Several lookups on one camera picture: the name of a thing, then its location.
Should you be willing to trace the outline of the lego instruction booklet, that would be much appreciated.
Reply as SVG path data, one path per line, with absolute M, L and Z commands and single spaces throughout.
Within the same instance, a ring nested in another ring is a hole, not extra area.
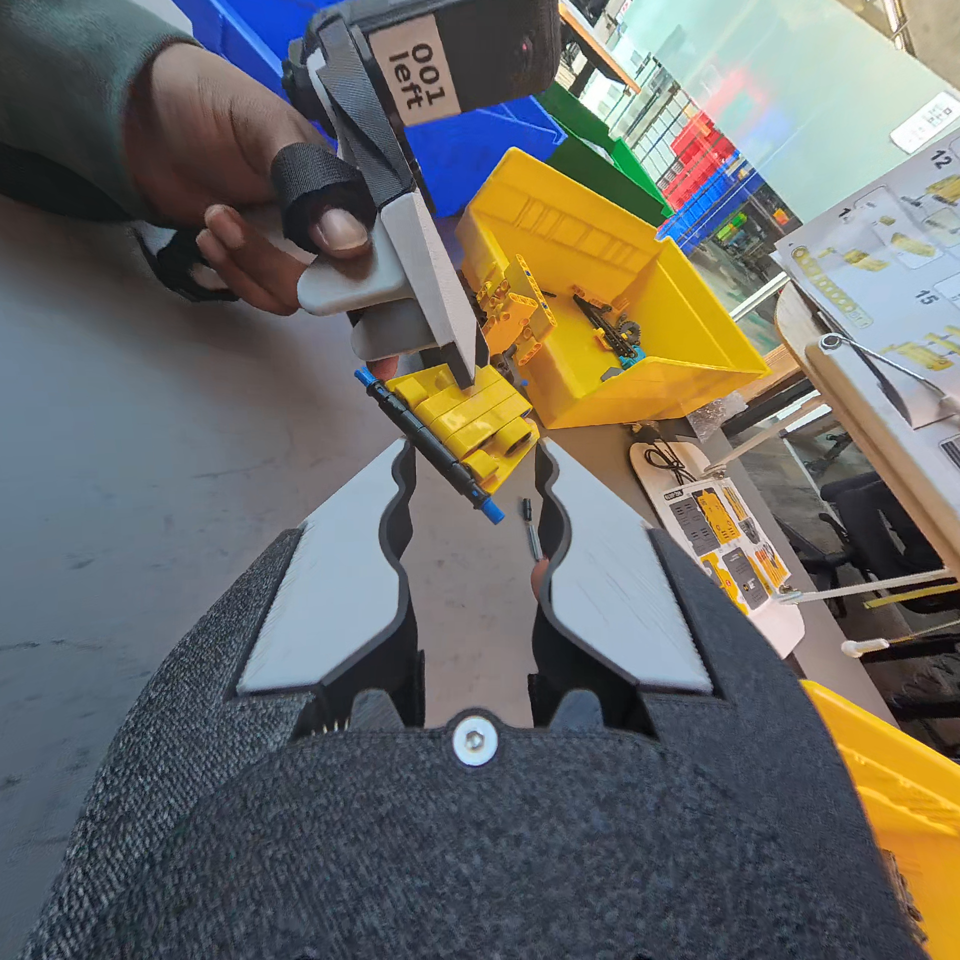
M 664 527 L 741 613 L 752 616 L 781 598 L 789 570 L 733 481 L 674 486 L 656 505 Z

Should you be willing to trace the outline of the rack of red blue bins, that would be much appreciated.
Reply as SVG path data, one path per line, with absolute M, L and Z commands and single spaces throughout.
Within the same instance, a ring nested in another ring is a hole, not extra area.
M 657 183 L 671 214 L 657 235 L 688 254 L 738 213 L 765 180 L 703 112 L 686 123 L 671 149 L 674 161 Z

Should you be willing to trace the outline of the yellow grey lego build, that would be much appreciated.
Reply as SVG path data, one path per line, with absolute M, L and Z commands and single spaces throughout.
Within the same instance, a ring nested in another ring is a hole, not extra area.
M 520 254 L 503 270 L 494 269 L 474 294 L 490 364 L 510 384 L 517 382 L 557 329 L 553 299 Z

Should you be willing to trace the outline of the green storage bin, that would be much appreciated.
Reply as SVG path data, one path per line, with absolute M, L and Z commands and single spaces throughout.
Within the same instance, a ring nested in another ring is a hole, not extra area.
M 550 166 L 654 228 L 673 215 L 626 142 L 613 137 L 569 90 L 554 81 L 536 99 L 566 135 L 549 157 Z

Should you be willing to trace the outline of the open instruction manual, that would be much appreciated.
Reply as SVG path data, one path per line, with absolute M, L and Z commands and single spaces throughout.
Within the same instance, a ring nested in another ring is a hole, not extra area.
M 774 249 L 776 262 L 828 326 L 858 344 L 911 428 L 958 415 L 957 131 Z

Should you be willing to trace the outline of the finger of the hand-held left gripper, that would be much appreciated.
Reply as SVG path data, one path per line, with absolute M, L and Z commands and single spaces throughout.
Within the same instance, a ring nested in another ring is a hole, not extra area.
M 418 189 L 383 206 L 390 238 L 426 324 L 457 385 L 474 386 L 478 325 L 474 308 Z

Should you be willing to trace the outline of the blue storage bin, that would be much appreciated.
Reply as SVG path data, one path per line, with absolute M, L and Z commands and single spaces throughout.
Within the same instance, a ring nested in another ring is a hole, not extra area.
M 289 42 L 330 2 L 175 1 L 206 49 L 284 97 Z M 410 128 L 406 137 L 439 217 L 461 213 L 510 148 L 548 162 L 568 139 L 534 97 Z

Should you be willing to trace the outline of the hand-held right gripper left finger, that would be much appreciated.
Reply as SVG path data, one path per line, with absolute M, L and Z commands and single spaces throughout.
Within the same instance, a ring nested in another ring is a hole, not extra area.
M 357 694 L 383 690 L 405 726 L 425 725 L 425 654 L 402 566 L 416 481 L 414 447 L 399 439 L 300 524 L 238 695 L 304 692 L 307 717 L 332 728 Z

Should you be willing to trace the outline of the yellow lego panel assembly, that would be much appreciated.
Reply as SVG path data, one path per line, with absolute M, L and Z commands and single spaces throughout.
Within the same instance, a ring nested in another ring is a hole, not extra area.
M 493 366 L 459 388 L 446 364 L 385 381 L 434 439 L 421 456 L 492 524 L 505 513 L 494 495 L 541 438 L 526 397 Z

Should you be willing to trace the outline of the yellow storage bin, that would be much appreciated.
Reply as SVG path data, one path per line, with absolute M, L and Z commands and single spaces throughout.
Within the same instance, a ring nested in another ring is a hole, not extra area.
M 901 917 L 924 958 L 959 957 L 959 767 L 803 679 L 846 764 Z
M 466 206 L 455 234 L 474 294 L 521 255 L 554 295 L 557 328 L 518 375 L 548 429 L 681 418 L 767 373 L 672 240 L 660 241 L 652 225 L 517 148 Z M 573 284 L 608 303 L 629 301 L 645 360 L 619 367 L 574 305 Z

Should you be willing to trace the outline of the black lego connector blue pin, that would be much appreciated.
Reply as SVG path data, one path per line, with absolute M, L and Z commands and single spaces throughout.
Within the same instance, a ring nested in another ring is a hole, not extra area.
M 423 456 L 428 456 L 428 452 L 433 449 L 434 438 L 409 406 L 390 391 L 386 383 L 366 366 L 355 369 L 354 378 L 361 383 L 366 394 L 374 400 L 381 412 L 411 442 L 413 447 Z

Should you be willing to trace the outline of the person's left forearm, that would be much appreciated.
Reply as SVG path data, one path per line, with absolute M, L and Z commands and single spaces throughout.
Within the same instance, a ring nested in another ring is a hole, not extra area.
M 1 3 L 1 193 L 89 222 L 150 219 L 124 122 L 141 71 L 196 45 L 137 2 Z

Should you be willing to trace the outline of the bubble wrap sheet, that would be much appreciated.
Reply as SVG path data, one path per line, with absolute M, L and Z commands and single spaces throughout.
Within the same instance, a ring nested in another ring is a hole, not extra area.
M 746 412 L 748 408 L 749 403 L 737 390 L 708 402 L 685 416 L 690 437 L 702 443 L 711 438 L 726 422 Z

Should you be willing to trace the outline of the white paper notice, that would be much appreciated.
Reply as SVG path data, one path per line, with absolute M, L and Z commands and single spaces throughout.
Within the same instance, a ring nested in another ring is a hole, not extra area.
M 942 91 L 890 132 L 894 146 L 906 155 L 925 148 L 959 122 L 956 91 Z

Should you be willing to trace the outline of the wooden table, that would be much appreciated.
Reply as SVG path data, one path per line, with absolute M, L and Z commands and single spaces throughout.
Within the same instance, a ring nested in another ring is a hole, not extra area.
M 745 381 L 732 391 L 747 404 L 768 400 L 807 379 L 806 372 L 784 344 L 765 354 L 762 360 L 766 374 Z

